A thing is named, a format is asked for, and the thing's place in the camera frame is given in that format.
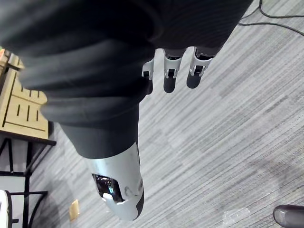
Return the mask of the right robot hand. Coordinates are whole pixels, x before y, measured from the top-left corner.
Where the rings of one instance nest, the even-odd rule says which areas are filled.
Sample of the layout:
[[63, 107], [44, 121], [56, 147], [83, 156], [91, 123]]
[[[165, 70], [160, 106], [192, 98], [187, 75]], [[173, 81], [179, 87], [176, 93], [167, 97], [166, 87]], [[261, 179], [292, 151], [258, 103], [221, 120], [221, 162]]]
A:
[[97, 192], [120, 219], [144, 205], [138, 123], [152, 93], [155, 51], [173, 92], [183, 54], [196, 88], [251, 5], [249, 0], [3, 0], [0, 44], [24, 64], [19, 81], [43, 92], [40, 108], [86, 161]]

